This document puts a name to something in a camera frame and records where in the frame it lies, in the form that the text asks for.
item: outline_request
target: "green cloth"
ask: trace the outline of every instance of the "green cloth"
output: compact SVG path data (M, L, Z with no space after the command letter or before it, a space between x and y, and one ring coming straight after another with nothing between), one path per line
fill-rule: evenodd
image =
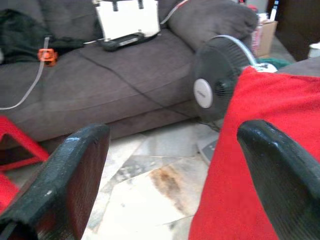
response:
M277 59L277 58L259 58L258 62L261 63L268 63L268 64L272 64L273 66L276 67L276 69L281 69L283 67L286 67L290 64L292 64L292 62L283 60L283 59Z

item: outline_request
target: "sofa seat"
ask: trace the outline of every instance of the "sofa seat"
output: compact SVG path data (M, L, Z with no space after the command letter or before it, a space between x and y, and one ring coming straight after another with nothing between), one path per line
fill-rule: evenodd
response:
M45 67L26 101L4 114L39 142L90 123L116 122L177 105L191 97L189 71L193 55L167 29L149 42L116 52L103 51L98 43L88 44L62 55L56 66ZM7 78L0 81L0 88L5 89L0 97L2 106L19 101L32 84L31 76L36 76L38 66L37 62L0 66L0 76ZM134 90L119 75L160 104Z

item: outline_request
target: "sofa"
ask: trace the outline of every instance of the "sofa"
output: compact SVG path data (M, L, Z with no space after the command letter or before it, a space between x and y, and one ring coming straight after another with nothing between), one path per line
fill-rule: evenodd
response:
M158 1L160 21L178 2ZM32 17L56 38L90 42L103 36L91 0L10 0L0 3L3 9ZM220 34L249 46L256 25L254 12L231 0L189 0L148 42L115 52L95 42L59 56L55 66L44 68L22 105L0 114L37 142L91 123L108 124L111 137L119 138L192 118L190 83L197 49ZM0 65L0 107L22 98L38 68L39 62L31 61ZM15 146L6 139L0 144L2 150Z

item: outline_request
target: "black electric fan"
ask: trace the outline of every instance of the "black electric fan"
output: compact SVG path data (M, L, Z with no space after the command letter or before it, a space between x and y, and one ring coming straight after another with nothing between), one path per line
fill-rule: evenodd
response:
M197 51L192 82L195 107L202 121L214 130L222 126L238 77L247 66L259 72L277 71L270 63L258 63L240 40L229 35L218 35ZM198 141L198 148L208 161L217 139L209 136Z

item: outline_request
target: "cardboard box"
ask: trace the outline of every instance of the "cardboard box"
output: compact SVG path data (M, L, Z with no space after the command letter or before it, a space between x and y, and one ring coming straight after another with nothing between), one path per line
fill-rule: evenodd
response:
M256 51L257 57L269 55L277 24L277 21L270 20L262 23L258 48Z

